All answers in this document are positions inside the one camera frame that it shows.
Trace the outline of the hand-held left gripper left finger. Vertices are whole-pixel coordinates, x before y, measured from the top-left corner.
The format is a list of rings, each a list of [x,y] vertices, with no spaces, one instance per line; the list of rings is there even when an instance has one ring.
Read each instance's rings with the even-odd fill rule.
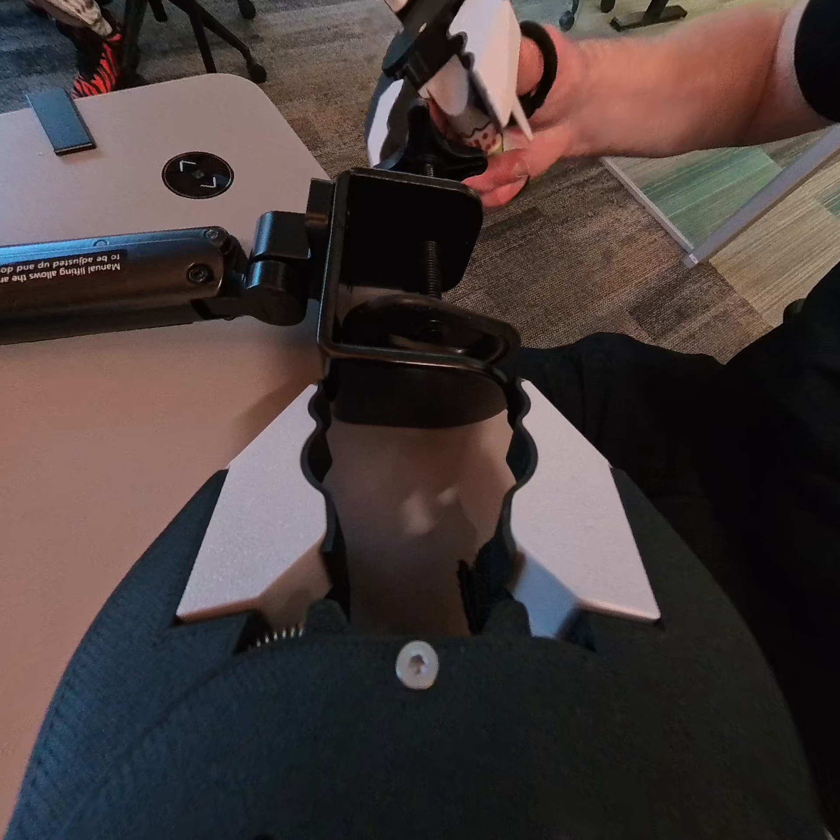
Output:
[[[323,481],[332,466],[329,400],[309,385],[228,465],[176,616],[256,611],[276,630],[310,604],[344,606],[344,540]]]

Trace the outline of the person's right hand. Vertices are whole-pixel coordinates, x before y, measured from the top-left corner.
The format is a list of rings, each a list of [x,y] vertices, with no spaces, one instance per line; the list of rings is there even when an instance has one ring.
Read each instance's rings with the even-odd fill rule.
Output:
[[[504,151],[491,154],[482,175],[465,179],[487,208],[509,203],[532,178],[560,160],[603,153],[615,135],[600,129],[607,103],[629,81],[638,63],[635,38],[573,40],[552,26],[539,28],[554,47],[555,79],[540,108],[529,119],[532,138],[510,129]]]

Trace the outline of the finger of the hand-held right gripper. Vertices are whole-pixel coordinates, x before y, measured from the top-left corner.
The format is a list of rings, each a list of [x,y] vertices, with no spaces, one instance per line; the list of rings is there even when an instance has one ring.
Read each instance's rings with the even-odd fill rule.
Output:
[[[379,79],[364,123],[370,167],[418,167],[414,153],[421,99],[408,79]]]
[[[469,84],[479,108],[499,130],[513,120],[527,141],[533,134],[517,94],[522,33],[509,1],[464,1],[448,32],[464,38]]]

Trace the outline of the black desk clamp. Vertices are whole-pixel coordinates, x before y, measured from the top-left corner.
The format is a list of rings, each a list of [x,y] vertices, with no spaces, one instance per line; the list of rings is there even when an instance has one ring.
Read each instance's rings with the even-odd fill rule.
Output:
[[[481,150],[447,142],[415,99],[393,168],[338,177],[318,347],[341,421],[447,428],[506,408],[499,364],[520,346],[518,332],[443,299],[462,280],[483,219],[478,195],[447,175],[486,163]]]

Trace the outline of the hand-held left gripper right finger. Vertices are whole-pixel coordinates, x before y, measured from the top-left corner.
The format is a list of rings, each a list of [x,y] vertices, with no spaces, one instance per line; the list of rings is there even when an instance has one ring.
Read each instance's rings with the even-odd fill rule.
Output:
[[[660,611],[608,461],[530,381],[536,463],[511,501],[521,569],[513,597],[531,635],[559,638],[580,611],[653,623]]]

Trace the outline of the black table leg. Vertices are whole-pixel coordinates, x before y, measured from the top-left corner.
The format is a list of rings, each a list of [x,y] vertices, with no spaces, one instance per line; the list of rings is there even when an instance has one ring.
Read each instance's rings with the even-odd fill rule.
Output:
[[[653,25],[669,24],[684,19],[687,11],[680,5],[668,1],[651,1],[644,11],[627,16],[614,16],[610,26],[619,33]]]

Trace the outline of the person's right forearm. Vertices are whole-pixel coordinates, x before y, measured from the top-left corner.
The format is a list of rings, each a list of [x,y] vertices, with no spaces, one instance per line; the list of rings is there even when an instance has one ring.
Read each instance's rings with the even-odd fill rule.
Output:
[[[754,4],[627,47],[622,155],[762,144],[838,122],[838,2]]]

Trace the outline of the black rectangular table plate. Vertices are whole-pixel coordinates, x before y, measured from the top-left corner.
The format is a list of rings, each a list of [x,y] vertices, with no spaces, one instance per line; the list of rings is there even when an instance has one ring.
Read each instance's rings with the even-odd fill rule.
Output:
[[[97,149],[96,141],[66,90],[52,88],[29,93],[27,100],[57,156]]]

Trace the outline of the black round table disc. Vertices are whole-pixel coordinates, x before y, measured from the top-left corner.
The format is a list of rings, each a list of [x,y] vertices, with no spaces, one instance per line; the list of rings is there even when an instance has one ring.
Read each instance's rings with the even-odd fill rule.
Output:
[[[173,194],[192,200],[223,195],[233,184],[235,172],[223,158],[204,151],[173,156],[163,166],[163,184]]]

